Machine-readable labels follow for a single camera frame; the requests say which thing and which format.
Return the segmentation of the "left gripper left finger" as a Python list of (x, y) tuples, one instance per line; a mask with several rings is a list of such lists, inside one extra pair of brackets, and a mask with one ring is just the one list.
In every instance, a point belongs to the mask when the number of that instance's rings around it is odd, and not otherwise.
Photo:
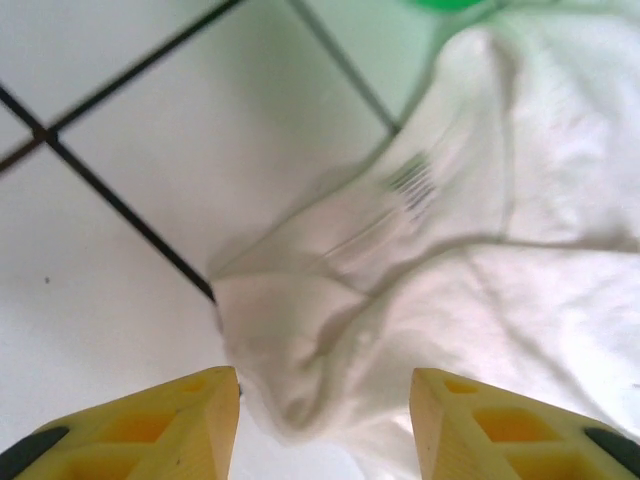
[(213, 367), (51, 421), (0, 453), (0, 480), (229, 480), (234, 368)]

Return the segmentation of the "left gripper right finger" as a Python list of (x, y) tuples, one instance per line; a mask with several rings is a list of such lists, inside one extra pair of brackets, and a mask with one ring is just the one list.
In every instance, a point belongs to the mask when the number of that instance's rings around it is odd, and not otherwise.
[(640, 444), (613, 427), (432, 368), (412, 374), (422, 480), (640, 480)]

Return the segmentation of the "white printed t-shirt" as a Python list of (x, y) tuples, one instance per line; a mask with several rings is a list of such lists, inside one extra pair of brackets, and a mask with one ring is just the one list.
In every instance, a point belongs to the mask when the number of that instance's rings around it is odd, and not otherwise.
[(366, 480), (419, 480), (418, 367), (640, 440), (640, 0), (504, 0), (436, 26), (382, 154), (213, 276), (246, 404)]

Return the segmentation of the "green plastic basket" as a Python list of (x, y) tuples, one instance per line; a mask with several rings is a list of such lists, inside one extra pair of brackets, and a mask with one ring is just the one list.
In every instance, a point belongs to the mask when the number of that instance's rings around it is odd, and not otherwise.
[(486, 0), (403, 0), (404, 2), (434, 12), (457, 13), (483, 4)]

